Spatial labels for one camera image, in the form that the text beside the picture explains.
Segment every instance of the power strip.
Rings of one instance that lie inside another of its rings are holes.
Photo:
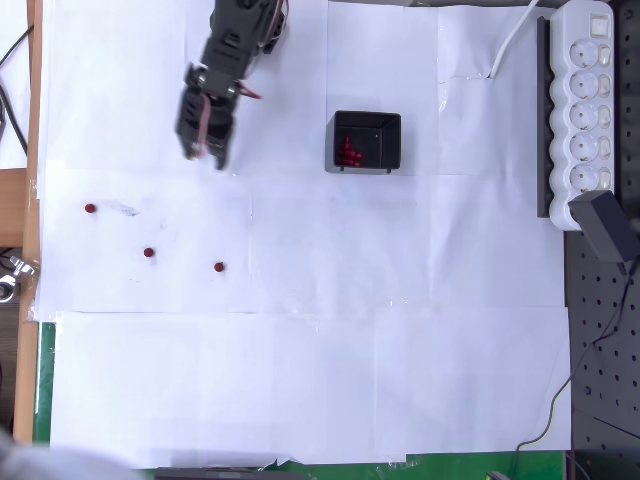
[[[571,0],[550,21],[555,108],[549,123],[554,199],[549,216],[561,230],[580,230],[569,202],[591,190],[614,189],[613,11],[604,2]]]

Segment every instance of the green board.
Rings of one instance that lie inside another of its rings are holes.
[[[48,443],[51,436],[51,398],[55,361],[56,328],[40,325],[40,361],[37,412],[33,422],[35,442]],[[300,465],[287,462],[269,467],[302,473],[306,480],[484,480],[487,472],[508,474],[512,453],[410,455],[406,463],[372,465]],[[514,480],[564,480],[564,452],[521,453]]]

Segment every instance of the pegboard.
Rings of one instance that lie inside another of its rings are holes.
[[[584,349],[602,334],[616,311],[625,277],[617,265],[595,257],[582,233],[568,233],[566,241],[571,364],[575,368]],[[591,348],[574,376],[574,409],[598,419],[596,431],[584,432],[574,418],[576,449],[602,445],[604,431],[613,428],[609,425],[621,429],[622,438],[629,437],[626,446],[640,446],[634,437],[640,438],[640,275],[634,277],[622,319],[619,324],[617,317],[614,320],[618,325],[615,335]],[[611,446],[615,453],[623,447],[623,442]]]
[[[640,2],[614,0],[610,5],[618,92],[616,196],[632,219],[640,215]],[[567,233],[565,240],[573,368],[614,314],[626,279],[617,265],[595,257],[582,233]],[[640,472],[640,272],[631,279],[616,334],[589,351],[571,385],[574,448]]]

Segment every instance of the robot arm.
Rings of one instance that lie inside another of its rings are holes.
[[[216,0],[201,66],[191,65],[176,126],[185,156],[204,148],[226,166],[241,80],[261,53],[273,51],[285,27],[285,0]]]

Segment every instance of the black box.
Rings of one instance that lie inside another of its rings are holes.
[[[609,190],[583,193],[569,211],[601,262],[622,263],[640,255],[640,241]]]
[[[337,111],[327,126],[325,170],[391,173],[400,168],[401,136],[397,113]]]

